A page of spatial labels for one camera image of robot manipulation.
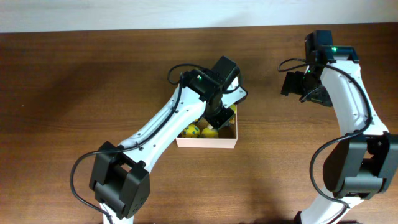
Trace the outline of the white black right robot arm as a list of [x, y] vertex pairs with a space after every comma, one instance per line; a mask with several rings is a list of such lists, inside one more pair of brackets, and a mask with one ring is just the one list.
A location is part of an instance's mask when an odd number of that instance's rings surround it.
[[355, 206], [385, 192], [397, 170], [397, 135], [372, 106], [353, 47], [308, 44], [300, 72], [286, 68], [281, 93], [333, 107], [340, 136], [313, 154], [310, 181], [318, 196], [295, 223], [339, 223]]

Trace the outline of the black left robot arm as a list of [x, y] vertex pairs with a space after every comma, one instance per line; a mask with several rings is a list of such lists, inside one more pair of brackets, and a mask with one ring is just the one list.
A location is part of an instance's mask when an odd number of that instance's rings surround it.
[[240, 73], [222, 56], [213, 68], [196, 68], [180, 76], [167, 104], [137, 133], [97, 151], [89, 187], [103, 211], [104, 223], [132, 223], [150, 194], [150, 172], [163, 152], [194, 121], [205, 119], [215, 129], [229, 124], [230, 107], [245, 98], [233, 88]]

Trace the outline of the yellow ball with blue letters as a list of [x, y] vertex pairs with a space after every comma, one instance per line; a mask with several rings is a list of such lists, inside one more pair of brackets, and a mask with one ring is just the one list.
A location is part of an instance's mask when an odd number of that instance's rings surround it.
[[201, 131], [198, 126], [190, 124], [183, 129], [180, 135], [182, 138], [200, 138]]

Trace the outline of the yellow cat rattle drum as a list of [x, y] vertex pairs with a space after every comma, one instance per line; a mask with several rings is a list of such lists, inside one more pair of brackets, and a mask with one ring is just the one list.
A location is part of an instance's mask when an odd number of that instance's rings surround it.
[[211, 116], [206, 116], [208, 124], [210, 124], [214, 129], [221, 129], [227, 125], [235, 116], [235, 110], [232, 107], [222, 107], [219, 112]]

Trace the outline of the yellow ball with grey eyes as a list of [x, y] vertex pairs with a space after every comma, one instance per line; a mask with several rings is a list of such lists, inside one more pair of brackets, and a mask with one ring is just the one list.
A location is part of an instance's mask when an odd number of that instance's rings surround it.
[[214, 129], [214, 128], [204, 128], [201, 131], [201, 138], [216, 139], [216, 138], [219, 138], [219, 132], [217, 129]]

